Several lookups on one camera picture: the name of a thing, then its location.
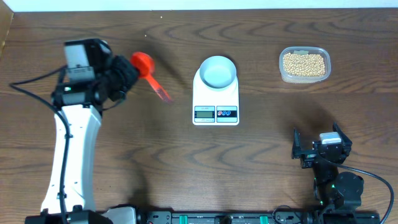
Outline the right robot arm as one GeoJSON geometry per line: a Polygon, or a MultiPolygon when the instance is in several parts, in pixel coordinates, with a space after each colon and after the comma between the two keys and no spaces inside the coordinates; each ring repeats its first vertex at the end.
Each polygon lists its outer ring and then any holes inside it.
{"type": "Polygon", "coordinates": [[[314,173],[314,196],[321,207],[308,213],[305,223],[356,223],[355,210],[361,206],[364,190],[362,177],[352,172],[339,172],[351,152],[352,141],[334,123],[333,130],[321,133],[311,149],[304,149],[300,133],[294,130],[292,159],[300,159],[303,169],[314,173]]]}

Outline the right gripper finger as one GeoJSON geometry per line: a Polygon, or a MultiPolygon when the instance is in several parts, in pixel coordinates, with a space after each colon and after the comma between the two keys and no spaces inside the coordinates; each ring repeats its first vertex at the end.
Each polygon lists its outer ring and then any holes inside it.
{"type": "Polygon", "coordinates": [[[338,133],[344,145],[352,145],[351,139],[341,130],[336,122],[333,123],[333,131],[338,133]]]}
{"type": "Polygon", "coordinates": [[[299,159],[301,156],[300,133],[294,129],[294,140],[292,145],[292,158],[299,159]]]}

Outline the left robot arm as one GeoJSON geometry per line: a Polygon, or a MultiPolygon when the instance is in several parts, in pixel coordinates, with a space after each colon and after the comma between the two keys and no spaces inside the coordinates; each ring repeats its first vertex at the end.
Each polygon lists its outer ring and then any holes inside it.
{"type": "Polygon", "coordinates": [[[132,207],[97,212],[93,193],[95,143],[106,100],[116,104],[137,82],[139,72],[114,56],[101,39],[64,44],[67,64],[58,69],[52,92],[56,143],[50,184],[40,214],[26,223],[135,223],[132,207]]]}

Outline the red plastic measuring scoop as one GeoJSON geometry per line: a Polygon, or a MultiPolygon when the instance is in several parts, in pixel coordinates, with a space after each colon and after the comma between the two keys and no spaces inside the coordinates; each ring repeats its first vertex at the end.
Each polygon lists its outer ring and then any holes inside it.
{"type": "Polygon", "coordinates": [[[155,62],[150,55],[144,52],[134,52],[130,58],[130,63],[138,69],[139,78],[146,80],[162,101],[166,103],[172,102],[167,91],[153,77],[155,72],[155,62]]]}

